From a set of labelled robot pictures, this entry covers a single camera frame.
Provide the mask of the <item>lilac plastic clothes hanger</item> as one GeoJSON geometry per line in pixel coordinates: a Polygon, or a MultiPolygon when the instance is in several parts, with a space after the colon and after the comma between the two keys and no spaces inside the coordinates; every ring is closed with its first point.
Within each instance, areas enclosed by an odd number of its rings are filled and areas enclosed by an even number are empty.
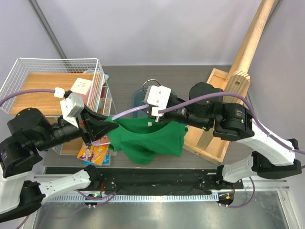
{"type": "Polygon", "coordinates": [[[117,118],[123,117],[123,116],[125,116],[125,115],[132,114],[132,113],[137,112],[137,111],[140,111],[140,110],[144,110],[144,109],[146,109],[146,108],[149,107],[149,105],[146,104],[146,103],[144,102],[144,98],[145,98],[145,96],[146,96],[146,91],[147,91],[147,89],[148,89],[148,88],[145,89],[144,86],[145,86],[148,82],[150,82],[150,81],[155,81],[155,82],[157,82],[157,84],[158,84],[159,86],[161,86],[161,84],[159,83],[159,81],[157,81],[156,79],[149,79],[149,80],[147,80],[147,81],[142,85],[142,88],[141,88],[141,90],[140,90],[140,91],[143,93],[142,104],[141,104],[140,106],[132,107],[132,108],[130,108],[130,109],[124,111],[124,112],[121,112],[121,113],[119,113],[119,114],[116,114],[116,115],[113,117],[113,119],[117,119],[117,118]]]}

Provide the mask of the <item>green tank top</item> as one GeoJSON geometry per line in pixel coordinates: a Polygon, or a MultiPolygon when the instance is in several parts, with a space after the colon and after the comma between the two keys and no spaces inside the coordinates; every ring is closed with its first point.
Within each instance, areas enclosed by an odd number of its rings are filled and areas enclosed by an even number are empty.
{"type": "Polygon", "coordinates": [[[118,127],[107,134],[109,148],[123,151],[130,161],[147,165],[157,155],[180,157],[183,151],[184,137],[188,132],[185,124],[175,121],[155,122],[145,118],[118,118],[107,122],[118,127]]]}

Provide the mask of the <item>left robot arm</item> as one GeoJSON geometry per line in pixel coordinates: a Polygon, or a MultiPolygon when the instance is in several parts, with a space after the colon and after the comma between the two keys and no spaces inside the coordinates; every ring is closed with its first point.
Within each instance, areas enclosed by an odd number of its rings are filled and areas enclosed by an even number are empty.
{"type": "Polygon", "coordinates": [[[26,177],[42,161],[40,152],[82,138],[89,145],[118,128],[107,117],[85,107],[73,125],[63,117],[51,124],[37,108],[20,111],[7,126],[11,136],[0,144],[0,220],[6,222],[30,215],[47,200],[66,192],[97,190],[102,176],[93,165],[51,182],[33,182],[26,177]]]}

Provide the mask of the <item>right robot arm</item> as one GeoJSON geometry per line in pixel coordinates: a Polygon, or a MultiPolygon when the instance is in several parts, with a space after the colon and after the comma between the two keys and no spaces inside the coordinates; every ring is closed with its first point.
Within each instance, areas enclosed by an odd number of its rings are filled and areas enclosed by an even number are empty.
{"type": "Polygon", "coordinates": [[[190,89],[187,101],[173,95],[168,87],[162,86],[157,92],[161,96],[158,115],[164,121],[212,130],[216,138],[253,149],[245,159],[217,168],[218,187],[227,188],[245,177],[276,180],[302,173],[301,163],[295,157],[299,152],[297,141],[282,139],[263,126],[242,96],[203,82],[190,89]]]}

